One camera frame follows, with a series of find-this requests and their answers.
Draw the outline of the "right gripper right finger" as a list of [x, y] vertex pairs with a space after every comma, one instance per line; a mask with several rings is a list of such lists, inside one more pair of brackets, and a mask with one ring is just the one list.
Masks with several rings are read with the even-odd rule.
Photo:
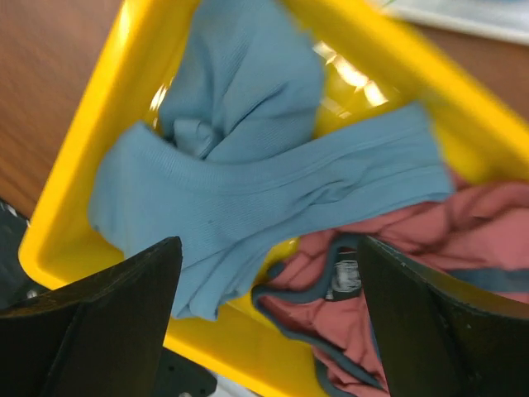
[[526, 396], [528, 306], [372, 237], [360, 276], [392, 396]]

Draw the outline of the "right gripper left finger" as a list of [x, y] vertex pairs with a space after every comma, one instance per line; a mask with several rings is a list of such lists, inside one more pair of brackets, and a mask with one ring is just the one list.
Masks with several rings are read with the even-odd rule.
[[3, 396], [149, 396], [179, 282], [169, 237], [1, 312]]

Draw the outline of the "blue tank top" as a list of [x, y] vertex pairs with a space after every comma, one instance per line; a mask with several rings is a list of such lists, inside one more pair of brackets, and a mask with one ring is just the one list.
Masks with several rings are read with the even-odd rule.
[[125, 256], [183, 246], [172, 314], [213, 320], [272, 246], [438, 202], [454, 187], [412, 103], [314, 138], [322, 59], [274, 1], [203, 1], [158, 112], [102, 160], [91, 226]]

